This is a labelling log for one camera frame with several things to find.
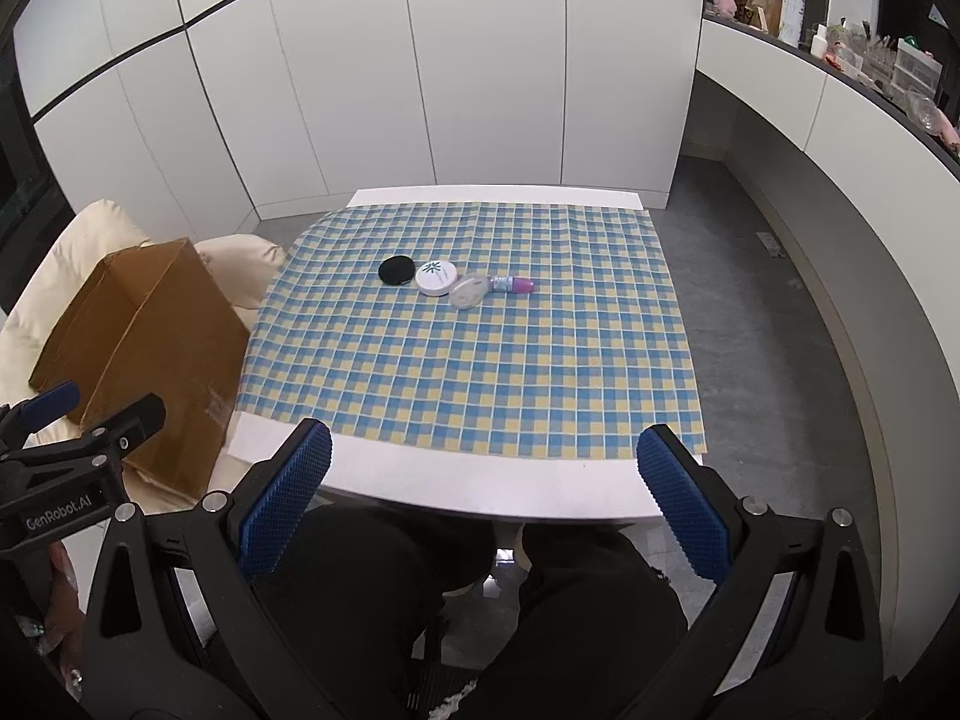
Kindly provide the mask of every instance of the black disc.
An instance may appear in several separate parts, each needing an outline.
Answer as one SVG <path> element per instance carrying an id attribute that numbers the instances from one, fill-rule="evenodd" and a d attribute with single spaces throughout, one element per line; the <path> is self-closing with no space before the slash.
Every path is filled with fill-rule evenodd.
<path id="1" fill-rule="evenodd" d="M 380 263 L 380 269 L 377 273 L 384 284 L 398 287 L 401 284 L 406 284 L 408 281 L 413 280 L 414 274 L 416 273 L 416 265 L 414 265 L 414 261 L 406 255 L 398 254 Z"/>

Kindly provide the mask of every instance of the table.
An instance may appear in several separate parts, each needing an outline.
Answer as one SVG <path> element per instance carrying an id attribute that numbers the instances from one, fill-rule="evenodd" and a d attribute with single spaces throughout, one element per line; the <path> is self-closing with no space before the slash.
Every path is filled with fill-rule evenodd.
<path id="1" fill-rule="evenodd" d="M 404 187 L 357 191 L 349 207 L 478 200 L 642 210 L 625 191 L 534 186 Z M 227 451 L 272 454 L 293 425 L 239 413 Z M 472 455 L 335 434 L 324 488 L 429 509 L 505 519 L 635 520 L 659 517 L 635 460 L 534 460 Z"/>

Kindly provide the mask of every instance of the cream cushion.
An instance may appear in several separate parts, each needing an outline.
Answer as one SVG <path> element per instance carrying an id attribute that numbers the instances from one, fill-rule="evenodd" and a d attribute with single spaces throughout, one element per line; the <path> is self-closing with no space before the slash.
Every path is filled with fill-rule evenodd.
<path id="1" fill-rule="evenodd" d="M 16 404 L 36 394 L 29 382 L 43 345 L 94 266 L 110 252 L 150 242 L 112 201 L 99 200 L 78 213 L 0 327 L 0 404 Z M 255 235 L 230 235 L 200 242 L 196 249 L 240 319 L 247 327 L 253 326 L 256 309 L 283 263 L 282 248 Z M 77 426 L 64 418 L 40 431 L 35 442 L 59 442 L 78 435 Z M 210 488 L 232 490 L 247 468 L 222 454 Z M 131 500 L 148 514 L 192 505 L 177 493 L 147 483 L 133 471 L 125 472 L 124 481 Z"/>

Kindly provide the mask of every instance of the floor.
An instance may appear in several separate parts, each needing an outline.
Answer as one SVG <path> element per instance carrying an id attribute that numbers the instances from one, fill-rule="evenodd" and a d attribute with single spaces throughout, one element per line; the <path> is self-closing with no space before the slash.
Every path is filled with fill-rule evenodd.
<path id="1" fill-rule="evenodd" d="M 738 496 L 758 495 L 779 514 L 820 518 L 836 506 L 849 509 L 876 582 L 880 528 L 866 445 L 843 368 L 796 269 L 762 245 L 757 232 L 769 226 L 719 163 L 680 158 L 667 209 L 650 215 L 693 354 L 709 445 L 704 462 Z M 256 232 L 289 247 L 318 217 L 263 221 Z M 692 622 L 713 584 L 694 575 L 664 524 L 625 533 L 669 576 Z M 502 557 L 493 581 L 448 602 L 448 664 L 482 668 L 514 630 L 523 573 Z M 787 583 L 779 577 L 772 585 L 725 686 L 752 673 Z"/>

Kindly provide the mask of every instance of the black pants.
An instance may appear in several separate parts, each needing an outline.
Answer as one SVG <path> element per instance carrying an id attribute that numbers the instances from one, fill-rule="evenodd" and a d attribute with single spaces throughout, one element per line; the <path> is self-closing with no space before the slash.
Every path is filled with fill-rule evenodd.
<path id="1" fill-rule="evenodd" d="M 520 624 L 453 718 L 616 717 L 686 632 L 676 594 L 613 529 L 527 525 L 523 545 Z M 414 641 L 493 554 L 482 520 L 334 504 L 254 590 L 350 720 L 406 720 Z"/>

